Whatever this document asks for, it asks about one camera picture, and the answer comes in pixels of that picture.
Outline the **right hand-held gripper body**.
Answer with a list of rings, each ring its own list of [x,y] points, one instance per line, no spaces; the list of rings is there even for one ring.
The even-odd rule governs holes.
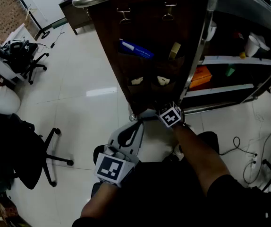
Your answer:
[[[158,108],[158,117],[167,128],[184,124],[184,115],[175,102],[163,103]]]

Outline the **brown wheeled cart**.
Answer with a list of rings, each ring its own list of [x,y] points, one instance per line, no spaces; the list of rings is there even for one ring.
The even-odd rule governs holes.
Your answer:
[[[163,21],[164,3],[177,3],[172,9],[174,20]],[[128,24],[116,9],[130,8]],[[161,104],[175,102],[184,114],[237,105],[256,100],[271,92],[271,6],[263,0],[108,0],[85,8],[117,81],[134,115],[147,109],[158,111]],[[206,41],[211,22],[216,32]],[[243,35],[235,39],[234,33]],[[254,36],[260,48],[253,57],[241,59],[248,37]],[[119,40],[139,45],[152,53],[152,59],[126,54]],[[169,60],[173,44],[181,44],[174,60]],[[226,77],[229,64],[235,72]],[[209,82],[190,88],[199,66],[212,74]],[[157,76],[175,80],[173,94],[134,101],[128,84],[143,77],[150,83]]]

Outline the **person's left forearm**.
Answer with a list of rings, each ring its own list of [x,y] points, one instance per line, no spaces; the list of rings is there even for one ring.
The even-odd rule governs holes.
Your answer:
[[[119,188],[102,183],[95,195],[86,203],[81,211],[81,218],[102,218],[116,198]]]

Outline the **orange box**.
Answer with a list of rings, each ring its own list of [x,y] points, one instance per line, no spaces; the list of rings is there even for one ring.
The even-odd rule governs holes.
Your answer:
[[[212,78],[211,72],[207,66],[199,66],[196,68],[195,73],[192,77],[190,88],[194,88],[209,82]]]

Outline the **blue flat box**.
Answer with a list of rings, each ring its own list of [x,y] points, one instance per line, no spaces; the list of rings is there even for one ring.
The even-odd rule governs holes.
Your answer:
[[[146,59],[152,59],[154,57],[154,53],[151,51],[123,39],[119,40],[119,48],[126,54],[135,55]]]

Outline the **large black office chair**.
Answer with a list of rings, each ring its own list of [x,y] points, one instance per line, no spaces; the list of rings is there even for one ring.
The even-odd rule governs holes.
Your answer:
[[[46,140],[35,133],[33,124],[23,121],[16,114],[5,116],[0,114],[0,160],[11,167],[12,178],[19,178],[30,190],[37,185],[42,172],[45,173],[48,183],[56,187],[52,181],[47,160],[65,162],[73,166],[72,159],[64,159],[47,153],[53,136],[60,135],[59,128],[52,128]]]

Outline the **white power strip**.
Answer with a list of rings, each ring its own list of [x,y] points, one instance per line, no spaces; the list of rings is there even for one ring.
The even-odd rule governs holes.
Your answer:
[[[250,167],[252,169],[254,169],[256,167],[257,159],[258,159],[258,154],[257,153],[253,153],[252,157],[251,157],[251,165],[250,165]]]

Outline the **white hanging cup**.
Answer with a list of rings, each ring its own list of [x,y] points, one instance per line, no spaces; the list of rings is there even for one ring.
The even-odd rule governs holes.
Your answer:
[[[217,29],[217,24],[214,21],[212,21],[209,28],[208,28],[208,34],[207,34],[207,38],[206,38],[207,42],[212,40],[212,38],[216,32],[216,29]]]

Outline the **white paper cup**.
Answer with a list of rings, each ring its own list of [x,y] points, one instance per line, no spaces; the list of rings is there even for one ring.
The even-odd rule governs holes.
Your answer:
[[[245,45],[245,54],[247,57],[253,57],[260,48],[259,41],[252,35],[248,37]]]

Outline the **small black office chair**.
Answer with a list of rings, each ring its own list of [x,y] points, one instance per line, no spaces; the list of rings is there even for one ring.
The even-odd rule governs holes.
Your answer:
[[[44,71],[47,67],[38,62],[44,57],[48,57],[49,53],[45,52],[37,59],[34,58],[34,53],[38,49],[38,44],[31,43],[29,40],[23,41],[8,41],[3,48],[6,55],[4,62],[10,66],[14,73],[20,74],[24,79],[28,77],[29,84],[33,84],[32,75],[35,68],[43,68]]]

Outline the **dark wooden cabinet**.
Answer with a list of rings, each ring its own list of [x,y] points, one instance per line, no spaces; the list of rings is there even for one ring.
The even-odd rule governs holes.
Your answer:
[[[91,24],[91,18],[88,10],[85,8],[77,8],[72,4],[72,0],[63,0],[59,4],[67,22],[71,26],[75,35],[78,35],[76,29]]]

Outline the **green rolled mat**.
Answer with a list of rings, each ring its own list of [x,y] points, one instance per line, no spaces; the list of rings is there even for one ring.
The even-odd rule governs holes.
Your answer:
[[[51,27],[53,29],[56,29],[56,28],[58,28],[58,27],[60,27],[60,26],[62,26],[64,24],[66,24],[67,22],[68,22],[67,19],[64,17],[64,18],[59,19],[56,22],[52,23]]]

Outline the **white round stool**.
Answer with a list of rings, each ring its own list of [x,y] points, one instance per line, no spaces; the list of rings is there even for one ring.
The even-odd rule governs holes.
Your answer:
[[[18,112],[21,100],[18,95],[7,86],[0,86],[0,114],[11,115]]]

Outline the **white desk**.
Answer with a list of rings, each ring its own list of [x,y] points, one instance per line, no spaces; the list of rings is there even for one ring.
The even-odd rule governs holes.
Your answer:
[[[35,39],[33,36],[28,32],[28,30],[25,27],[25,24],[23,23],[20,25],[14,32],[11,32],[10,35],[6,38],[5,42],[3,42],[1,45],[5,45],[7,41],[9,40],[29,40],[31,43],[35,43]],[[22,75],[19,73],[14,73],[10,66],[8,66],[6,63],[3,62],[3,59],[0,58],[0,75],[10,81],[12,84],[16,84],[16,82],[13,81],[15,77],[19,78],[21,81],[25,81]]]

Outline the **black coat rack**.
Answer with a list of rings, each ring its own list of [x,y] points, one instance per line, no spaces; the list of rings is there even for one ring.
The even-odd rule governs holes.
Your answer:
[[[47,32],[46,32],[46,31],[41,27],[41,25],[38,23],[38,21],[36,20],[36,18],[34,17],[34,15],[33,15],[33,13],[32,13],[32,11],[35,11],[35,9],[32,9],[32,8],[31,8],[31,5],[28,6],[28,5],[25,3],[24,0],[18,0],[18,1],[20,1],[20,3],[23,5],[23,7],[24,7],[25,10],[26,10],[26,13],[27,13],[26,18],[30,17],[30,18],[32,19],[32,21],[34,21],[34,23],[37,25],[37,27],[38,27],[38,29],[39,29],[38,34],[39,34],[39,35],[42,35],[41,38],[42,38],[42,39],[46,38],[46,37],[50,34],[50,31],[47,31]]]

